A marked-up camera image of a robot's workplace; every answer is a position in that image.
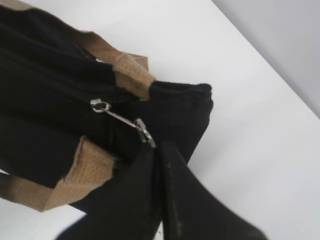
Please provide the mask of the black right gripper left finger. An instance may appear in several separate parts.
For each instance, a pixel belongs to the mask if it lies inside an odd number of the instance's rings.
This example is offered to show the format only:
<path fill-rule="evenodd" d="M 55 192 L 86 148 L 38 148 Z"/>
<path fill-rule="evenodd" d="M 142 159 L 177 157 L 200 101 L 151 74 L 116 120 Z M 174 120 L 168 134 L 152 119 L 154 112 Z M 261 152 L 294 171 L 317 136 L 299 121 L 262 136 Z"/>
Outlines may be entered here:
<path fill-rule="evenodd" d="M 144 143 L 113 192 L 57 239 L 152 240 L 161 221 L 154 160 L 154 149 Z"/>

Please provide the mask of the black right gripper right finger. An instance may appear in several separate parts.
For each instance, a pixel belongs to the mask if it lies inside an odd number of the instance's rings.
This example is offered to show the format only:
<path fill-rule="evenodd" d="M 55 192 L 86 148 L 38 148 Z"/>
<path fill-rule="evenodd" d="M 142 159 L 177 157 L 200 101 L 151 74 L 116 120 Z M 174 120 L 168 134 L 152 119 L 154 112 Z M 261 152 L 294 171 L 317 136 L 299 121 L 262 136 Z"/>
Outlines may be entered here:
<path fill-rule="evenodd" d="M 160 144 L 162 221 L 166 240 L 265 240 L 195 177 L 172 141 Z"/>

